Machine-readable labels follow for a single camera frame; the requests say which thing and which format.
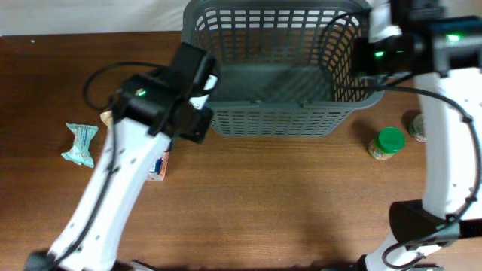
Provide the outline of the grey plastic basket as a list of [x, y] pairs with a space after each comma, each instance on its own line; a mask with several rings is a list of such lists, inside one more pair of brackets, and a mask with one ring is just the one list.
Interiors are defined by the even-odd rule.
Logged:
[[220, 81], [207, 101], [224, 136], [321, 137], [382, 98], [354, 78], [354, 41], [368, 33], [364, 0], [196, 0], [182, 40], [209, 51]]

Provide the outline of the tan paper pouch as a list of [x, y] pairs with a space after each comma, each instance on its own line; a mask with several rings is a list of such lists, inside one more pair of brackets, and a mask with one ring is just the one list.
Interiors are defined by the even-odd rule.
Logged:
[[113, 116], [112, 116], [112, 111], [104, 111], [100, 114], [100, 119], [101, 121], [108, 127], [108, 129], [111, 129], [113, 125]]

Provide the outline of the blue cardboard box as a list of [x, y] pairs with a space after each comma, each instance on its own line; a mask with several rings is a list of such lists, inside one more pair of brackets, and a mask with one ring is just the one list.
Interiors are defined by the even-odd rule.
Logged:
[[169, 152], [166, 151], [156, 160], [155, 164], [148, 171], [147, 181], [163, 181], [166, 176]]

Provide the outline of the teal snack packet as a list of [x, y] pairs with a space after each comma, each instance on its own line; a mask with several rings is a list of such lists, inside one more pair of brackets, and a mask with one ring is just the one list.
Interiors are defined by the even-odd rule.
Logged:
[[78, 165], [84, 165], [90, 168], [94, 167], [93, 158], [90, 155], [90, 142], [97, 134], [99, 128], [84, 124], [67, 123], [66, 126], [74, 134], [75, 138], [71, 149], [61, 153], [65, 160], [72, 161]]

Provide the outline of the green lid jar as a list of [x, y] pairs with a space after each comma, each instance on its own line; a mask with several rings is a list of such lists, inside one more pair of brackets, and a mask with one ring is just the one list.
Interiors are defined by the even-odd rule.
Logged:
[[388, 160], [405, 146], [401, 130], [393, 126], [382, 129], [369, 143], [368, 153], [376, 160]]

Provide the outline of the small tin can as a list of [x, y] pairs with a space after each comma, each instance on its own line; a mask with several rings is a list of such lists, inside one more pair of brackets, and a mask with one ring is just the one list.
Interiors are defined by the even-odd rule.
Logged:
[[409, 125], [409, 133], [417, 142], [426, 143], [426, 122], [423, 114], [417, 115]]

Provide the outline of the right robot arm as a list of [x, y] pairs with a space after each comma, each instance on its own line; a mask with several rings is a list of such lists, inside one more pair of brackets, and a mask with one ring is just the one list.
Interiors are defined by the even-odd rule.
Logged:
[[357, 77], [413, 78], [426, 121], [426, 191], [394, 202], [390, 231], [360, 270], [416, 270], [460, 239], [481, 235], [481, 19], [447, 17], [438, 1], [375, 1], [355, 42]]

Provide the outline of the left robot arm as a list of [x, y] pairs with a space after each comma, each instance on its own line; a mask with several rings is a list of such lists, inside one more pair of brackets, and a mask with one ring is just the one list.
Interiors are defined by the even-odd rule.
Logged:
[[107, 109], [113, 123], [101, 157], [70, 222], [46, 251], [32, 252], [26, 270], [132, 270], [117, 259], [127, 218], [149, 169], [176, 138], [200, 144], [213, 112], [194, 105], [220, 81], [216, 58], [181, 43], [168, 66], [125, 80]]

